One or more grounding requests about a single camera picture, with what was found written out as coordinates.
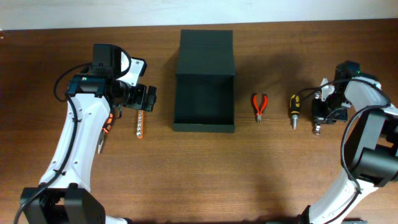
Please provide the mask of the silver double-ended wrench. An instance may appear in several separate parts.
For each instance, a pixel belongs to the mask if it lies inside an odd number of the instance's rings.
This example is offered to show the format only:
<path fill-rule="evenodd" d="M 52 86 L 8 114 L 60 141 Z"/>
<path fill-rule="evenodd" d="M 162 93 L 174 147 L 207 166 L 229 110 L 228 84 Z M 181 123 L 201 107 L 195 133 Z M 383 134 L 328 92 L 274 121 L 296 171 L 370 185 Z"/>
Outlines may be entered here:
<path fill-rule="evenodd" d="M 321 133 L 321 124 L 318 124 L 318 123 L 315 123 L 314 124 L 314 129 L 313 129 L 313 133 L 315 134 L 315 135 L 320 135 L 320 133 Z"/>

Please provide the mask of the black open cardboard box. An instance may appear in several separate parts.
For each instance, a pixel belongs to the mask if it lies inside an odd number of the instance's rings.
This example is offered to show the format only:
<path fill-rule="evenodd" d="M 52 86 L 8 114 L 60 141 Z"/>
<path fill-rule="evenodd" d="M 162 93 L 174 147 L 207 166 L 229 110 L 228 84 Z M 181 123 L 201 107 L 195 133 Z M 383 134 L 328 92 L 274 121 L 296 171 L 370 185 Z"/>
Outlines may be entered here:
<path fill-rule="evenodd" d="M 231 30 L 182 30 L 175 77 L 174 131 L 234 132 Z"/>

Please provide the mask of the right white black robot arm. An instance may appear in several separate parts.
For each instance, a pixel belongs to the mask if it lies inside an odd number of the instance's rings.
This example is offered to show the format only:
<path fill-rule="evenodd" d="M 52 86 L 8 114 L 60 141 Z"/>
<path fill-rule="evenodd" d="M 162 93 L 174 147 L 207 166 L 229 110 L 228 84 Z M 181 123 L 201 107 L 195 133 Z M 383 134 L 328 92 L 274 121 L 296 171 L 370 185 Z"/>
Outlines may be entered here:
<path fill-rule="evenodd" d="M 297 217 L 297 223 L 346 223 L 366 196 L 397 181 L 397 108 L 379 79 L 357 62 L 335 68 L 332 81 L 310 88 L 313 132 L 323 124 L 347 123 L 340 144 L 342 170 L 326 192 Z"/>

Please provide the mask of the orange socket bit rail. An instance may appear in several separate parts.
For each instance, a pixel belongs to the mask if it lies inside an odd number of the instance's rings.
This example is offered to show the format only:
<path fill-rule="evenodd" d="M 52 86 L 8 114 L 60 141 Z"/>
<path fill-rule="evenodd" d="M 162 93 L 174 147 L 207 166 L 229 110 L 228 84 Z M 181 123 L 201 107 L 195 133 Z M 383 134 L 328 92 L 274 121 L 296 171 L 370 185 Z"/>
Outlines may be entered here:
<path fill-rule="evenodd" d="M 139 110 L 137 112 L 137 128 L 136 128 L 136 137 L 138 139 L 143 138 L 143 125 L 144 125 L 144 112 Z"/>

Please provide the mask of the small red cutting pliers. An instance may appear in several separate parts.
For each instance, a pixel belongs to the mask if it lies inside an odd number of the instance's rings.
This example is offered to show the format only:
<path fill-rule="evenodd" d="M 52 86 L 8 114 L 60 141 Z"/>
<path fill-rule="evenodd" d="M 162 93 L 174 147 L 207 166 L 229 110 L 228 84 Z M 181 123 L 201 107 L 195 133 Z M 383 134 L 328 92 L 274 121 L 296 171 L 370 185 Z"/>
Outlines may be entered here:
<path fill-rule="evenodd" d="M 257 99 L 261 99 L 261 103 L 259 104 L 257 102 Z M 262 116 L 265 108 L 267 107 L 268 104 L 268 97 L 266 94 L 262 94 L 259 96 L 258 94 L 254 94 L 252 97 L 252 104 L 254 106 L 254 109 L 256 111 L 256 121 L 257 123 L 260 123 L 262 121 Z"/>

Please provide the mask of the orange black long-nose pliers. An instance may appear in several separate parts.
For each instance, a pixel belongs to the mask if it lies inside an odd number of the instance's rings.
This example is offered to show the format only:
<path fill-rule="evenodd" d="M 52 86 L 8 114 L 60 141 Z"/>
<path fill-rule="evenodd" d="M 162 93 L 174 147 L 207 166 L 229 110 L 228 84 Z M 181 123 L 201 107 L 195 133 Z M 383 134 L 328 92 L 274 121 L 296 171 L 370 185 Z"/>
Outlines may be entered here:
<path fill-rule="evenodd" d="M 98 143 L 97 143 L 97 154 L 101 153 L 101 150 L 103 148 L 103 144 L 105 142 L 105 137 L 106 135 L 110 132 L 112 126 L 114 123 L 114 112 L 110 112 L 108 119 L 105 121 L 104 126 L 101 129 Z"/>

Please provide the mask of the yellow black stubby screwdriver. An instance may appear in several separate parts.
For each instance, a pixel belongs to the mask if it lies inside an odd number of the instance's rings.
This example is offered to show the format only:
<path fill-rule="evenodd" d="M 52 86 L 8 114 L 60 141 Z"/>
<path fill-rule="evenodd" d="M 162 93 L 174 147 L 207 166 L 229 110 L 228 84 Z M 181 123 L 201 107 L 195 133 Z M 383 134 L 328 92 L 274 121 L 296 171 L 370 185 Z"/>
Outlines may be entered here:
<path fill-rule="evenodd" d="M 300 98 L 298 95 L 292 95 L 290 99 L 290 117 L 293 129 L 297 128 L 297 123 L 300 114 L 299 109 L 300 109 Z"/>

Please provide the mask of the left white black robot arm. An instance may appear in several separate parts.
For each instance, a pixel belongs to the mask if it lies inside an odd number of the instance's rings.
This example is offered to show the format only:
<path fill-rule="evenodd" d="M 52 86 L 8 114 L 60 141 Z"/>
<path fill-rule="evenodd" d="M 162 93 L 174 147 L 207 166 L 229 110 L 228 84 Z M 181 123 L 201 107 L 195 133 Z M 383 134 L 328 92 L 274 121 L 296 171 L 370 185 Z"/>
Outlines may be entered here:
<path fill-rule="evenodd" d="M 156 87 L 138 83 L 147 63 L 113 44 L 95 44 L 93 60 L 77 66 L 64 102 L 67 116 L 55 154 L 37 187 L 26 187 L 14 223 L 131 223 L 106 214 L 90 193 L 91 168 L 105 134 L 123 108 L 151 112 Z"/>

